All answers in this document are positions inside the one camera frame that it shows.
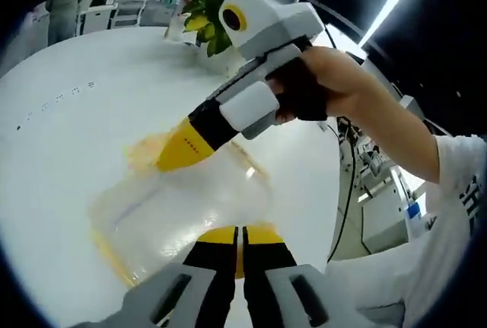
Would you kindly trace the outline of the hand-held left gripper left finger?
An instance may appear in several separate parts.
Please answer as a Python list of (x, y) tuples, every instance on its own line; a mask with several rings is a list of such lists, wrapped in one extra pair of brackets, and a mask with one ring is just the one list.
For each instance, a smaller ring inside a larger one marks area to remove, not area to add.
[(127, 327), (223, 327), (235, 291), (238, 227), (201, 235), (182, 263), (170, 263), (124, 297)]

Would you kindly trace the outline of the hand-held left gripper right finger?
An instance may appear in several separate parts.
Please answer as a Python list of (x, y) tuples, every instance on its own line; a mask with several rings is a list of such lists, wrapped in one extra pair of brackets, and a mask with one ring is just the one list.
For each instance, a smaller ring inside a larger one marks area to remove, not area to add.
[(364, 327), (365, 317), (271, 228), (243, 227), (243, 292), (254, 327)]

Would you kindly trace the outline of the person's right hand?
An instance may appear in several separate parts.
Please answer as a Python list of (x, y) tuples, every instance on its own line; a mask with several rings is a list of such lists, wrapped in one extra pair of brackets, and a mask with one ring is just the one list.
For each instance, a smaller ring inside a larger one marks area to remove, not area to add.
[(278, 124), (347, 116), (351, 113), (349, 101), (375, 82), (352, 57), (323, 46), (308, 47), (271, 72), (266, 81), (279, 101)]

